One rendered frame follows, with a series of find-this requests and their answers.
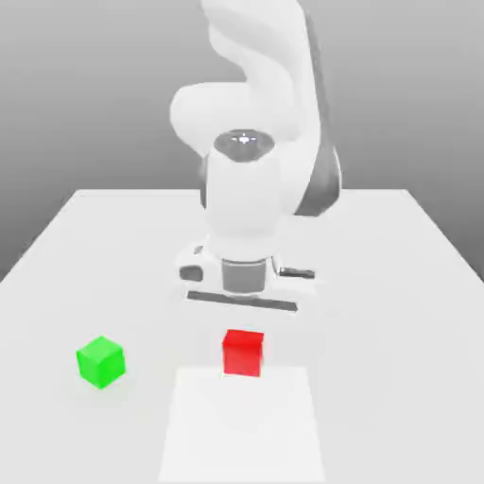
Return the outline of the small red cube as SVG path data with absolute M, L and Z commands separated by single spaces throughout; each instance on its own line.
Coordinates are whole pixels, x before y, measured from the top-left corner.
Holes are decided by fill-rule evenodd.
M 264 334 L 229 329 L 222 341 L 223 370 L 227 374 L 259 377 Z

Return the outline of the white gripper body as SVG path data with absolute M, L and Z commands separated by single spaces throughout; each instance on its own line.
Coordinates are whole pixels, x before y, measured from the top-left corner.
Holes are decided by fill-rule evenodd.
M 205 290 L 201 285 L 181 282 L 180 294 L 183 301 L 217 303 L 297 314 L 317 299 L 317 282 L 314 280 L 277 280 L 269 284 L 262 293 L 255 295 L 231 295 L 222 290 Z

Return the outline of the small green cube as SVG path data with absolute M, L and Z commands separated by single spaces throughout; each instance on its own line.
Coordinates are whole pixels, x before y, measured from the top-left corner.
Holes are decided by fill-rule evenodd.
M 98 389 L 104 389 L 126 372 L 123 348 L 100 336 L 76 351 L 80 376 Z

